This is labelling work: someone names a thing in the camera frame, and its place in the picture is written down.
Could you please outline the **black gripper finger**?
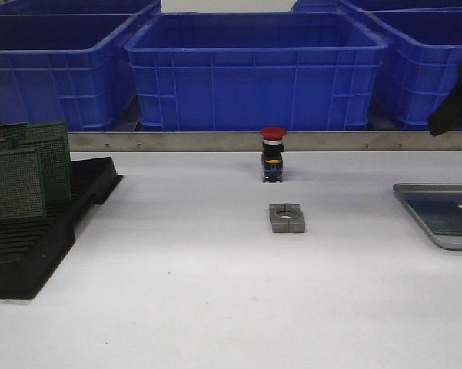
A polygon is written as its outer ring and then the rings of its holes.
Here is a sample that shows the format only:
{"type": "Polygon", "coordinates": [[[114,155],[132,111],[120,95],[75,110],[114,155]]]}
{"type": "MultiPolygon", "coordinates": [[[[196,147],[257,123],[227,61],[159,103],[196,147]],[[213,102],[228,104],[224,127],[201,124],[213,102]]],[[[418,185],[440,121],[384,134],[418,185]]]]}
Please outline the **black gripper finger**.
{"type": "Polygon", "coordinates": [[[457,83],[439,107],[429,116],[431,135],[442,135],[462,127],[462,62],[457,66],[457,83]]]}

